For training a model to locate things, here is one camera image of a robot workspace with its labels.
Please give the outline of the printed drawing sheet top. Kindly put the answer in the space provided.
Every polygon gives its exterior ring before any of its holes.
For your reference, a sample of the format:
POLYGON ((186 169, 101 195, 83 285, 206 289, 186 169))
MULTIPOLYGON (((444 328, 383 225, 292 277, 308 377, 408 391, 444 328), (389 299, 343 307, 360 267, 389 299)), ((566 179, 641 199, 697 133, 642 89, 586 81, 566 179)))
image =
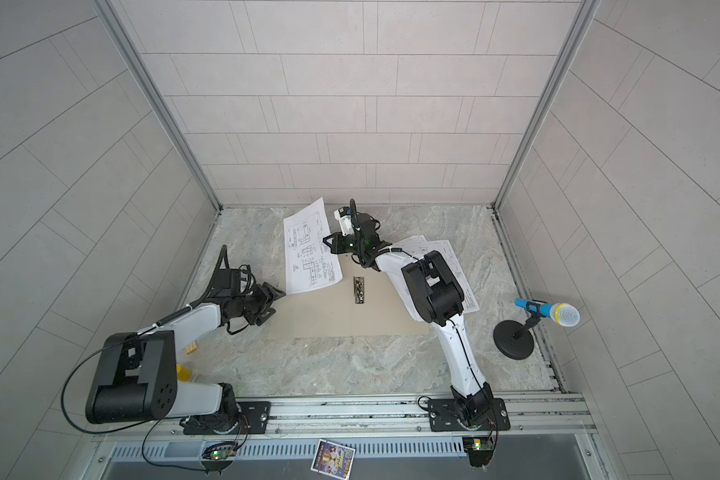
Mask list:
POLYGON ((339 259, 323 239, 330 234, 324 201, 283 220, 285 242, 286 294, 311 292, 339 283, 339 259))

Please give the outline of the beige cardboard folder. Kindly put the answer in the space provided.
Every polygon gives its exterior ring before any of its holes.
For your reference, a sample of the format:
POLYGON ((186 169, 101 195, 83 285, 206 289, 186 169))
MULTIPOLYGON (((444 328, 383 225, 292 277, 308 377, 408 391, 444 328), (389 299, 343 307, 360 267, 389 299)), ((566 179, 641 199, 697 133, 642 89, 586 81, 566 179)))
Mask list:
POLYGON ((275 340, 349 336, 426 335, 430 327, 414 320, 389 277, 363 269, 347 255, 339 258, 343 278, 330 287, 288 295, 275 303, 267 321, 275 340), (354 301, 353 277, 365 278, 365 303, 354 301))

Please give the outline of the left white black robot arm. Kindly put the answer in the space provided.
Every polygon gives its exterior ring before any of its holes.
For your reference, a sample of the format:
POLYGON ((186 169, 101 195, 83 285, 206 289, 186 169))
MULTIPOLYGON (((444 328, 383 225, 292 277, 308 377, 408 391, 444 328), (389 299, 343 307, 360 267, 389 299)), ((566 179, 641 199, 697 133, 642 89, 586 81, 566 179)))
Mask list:
POLYGON ((211 279, 199 298, 132 332, 111 335, 93 353, 98 364, 85 402, 90 424, 112 424, 119 432, 163 419, 179 420, 186 435, 226 435, 252 430, 244 407, 228 383, 179 380, 176 357, 201 337, 243 319, 261 326, 285 291, 256 280, 248 264, 233 268, 220 250, 211 279))

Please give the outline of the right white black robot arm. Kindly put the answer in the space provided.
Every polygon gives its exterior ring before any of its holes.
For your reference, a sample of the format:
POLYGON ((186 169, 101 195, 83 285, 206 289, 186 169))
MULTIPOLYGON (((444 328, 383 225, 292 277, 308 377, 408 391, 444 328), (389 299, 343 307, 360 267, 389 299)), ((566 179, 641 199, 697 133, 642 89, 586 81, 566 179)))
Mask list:
POLYGON ((386 274, 415 321, 431 326, 450 372, 452 411, 468 430, 510 428, 502 400, 494 396, 467 336, 465 292, 443 254, 417 253, 380 238, 380 222, 350 200, 334 212, 340 230, 323 238, 334 255, 347 254, 364 269, 386 274))

